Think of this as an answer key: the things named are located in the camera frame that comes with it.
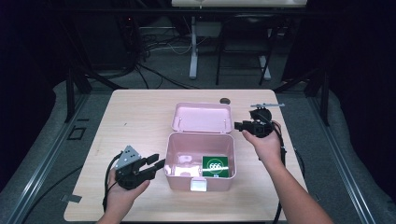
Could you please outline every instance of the hand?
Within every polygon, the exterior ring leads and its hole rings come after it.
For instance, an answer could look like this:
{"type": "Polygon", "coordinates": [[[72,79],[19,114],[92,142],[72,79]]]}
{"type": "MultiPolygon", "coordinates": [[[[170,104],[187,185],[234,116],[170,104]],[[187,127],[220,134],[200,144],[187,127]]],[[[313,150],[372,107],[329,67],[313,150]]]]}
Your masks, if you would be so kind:
{"type": "MultiPolygon", "coordinates": [[[[280,124],[275,121],[273,122],[277,124],[274,126],[280,133],[280,124]]],[[[282,162],[282,160],[280,159],[280,140],[275,131],[272,131],[268,136],[265,136],[264,138],[258,138],[246,130],[242,131],[242,135],[244,135],[247,141],[254,146],[257,155],[259,156],[265,167],[274,162],[282,162]]]]}
{"type": "Polygon", "coordinates": [[[111,189],[107,194],[107,208],[97,223],[120,223],[131,210],[134,200],[149,186],[149,180],[130,190],[120,187],[119,184],[113,186],[114,183],[116,183],[116,171],[113,168],[108,180],[108,187],[111,189]]]}

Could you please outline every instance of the green card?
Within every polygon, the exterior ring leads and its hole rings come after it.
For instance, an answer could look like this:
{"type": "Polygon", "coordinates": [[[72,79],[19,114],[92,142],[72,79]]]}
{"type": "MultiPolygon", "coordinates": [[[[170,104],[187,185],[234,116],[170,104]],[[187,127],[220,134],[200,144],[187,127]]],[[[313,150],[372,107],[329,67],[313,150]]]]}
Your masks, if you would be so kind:
{"type": "Polygon", "coordinates": [[[209,157],[202,158],[202,176],[211,177],[229,177],[229,167],[227,157],[209,157]]]}

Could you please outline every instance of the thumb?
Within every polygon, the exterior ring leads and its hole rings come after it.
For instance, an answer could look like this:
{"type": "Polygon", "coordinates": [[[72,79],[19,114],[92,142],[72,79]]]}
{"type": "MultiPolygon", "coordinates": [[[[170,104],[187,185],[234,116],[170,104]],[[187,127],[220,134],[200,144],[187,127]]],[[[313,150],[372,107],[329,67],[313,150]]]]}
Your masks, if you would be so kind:
{"type": "Polygon", "coordinates": [[[143,183],[141,183],[137,188],[129,190],[129,195],[136,199],[139,197],[140,194],[142,194],[147,188],[149,187],[149,180],[145,180],[143,183]]]}
{"type": "Polygon", "coordinates": [[[242,135],[244,135],[245,139],[251,144],[253,144],[254,139],[256,138],[256,136],[254,136],[253,134],[251,134],[250,132],[248,132],[246,130],[242,131],[242,135]]]}

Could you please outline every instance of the light wood tabletop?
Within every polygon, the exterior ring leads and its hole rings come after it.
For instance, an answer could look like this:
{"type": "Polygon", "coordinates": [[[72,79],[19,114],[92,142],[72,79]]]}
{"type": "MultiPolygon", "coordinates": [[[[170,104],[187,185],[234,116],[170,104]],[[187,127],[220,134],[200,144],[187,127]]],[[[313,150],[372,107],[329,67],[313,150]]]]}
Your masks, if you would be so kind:
{"type": "MultiPolygon", "coordinates": [[[[269,90],[119,90],[107,105],[92,147],[73,191],[79,203],[70,202],[67,221],[95,221],[103,214],[104,181],[111,160],[127,146],[142,157],[154,153],[165,158],[171,122],[177,103],[219,103],[228,98],[232,122],[250,120],[255,104],[277,104],[269,90]]],[[[282,126],[288,170],[306,185],[279,107],[268,107],[282,126]]],[[[163,170],[134,202],[124,221],[263,221],[273,220],[278,198],[270,176],[240,132],[232,130],[236,175],[228,191],[196,192],[170,189],[163,170]]],[[[280,220],[285,220],[282,213],[280,220]]]]}
{"type": "Polygon", "coordinates": [[[305,7],[306,0],[172,0],[173,7],[305,7]]]}

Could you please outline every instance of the pink box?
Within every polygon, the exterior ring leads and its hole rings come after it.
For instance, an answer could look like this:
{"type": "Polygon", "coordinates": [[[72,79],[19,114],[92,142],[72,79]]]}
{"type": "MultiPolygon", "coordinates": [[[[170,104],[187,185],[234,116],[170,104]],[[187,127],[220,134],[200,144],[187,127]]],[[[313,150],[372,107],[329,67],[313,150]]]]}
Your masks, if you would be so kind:
{"type": "Polygon", "coordinates": [[[224,104],[177,104],[165,166],[171,189],[224,191],[235,177],[231,108],[224,104]],[[203,156],[228,157],[229,177],[203,176],[203,156]]]}

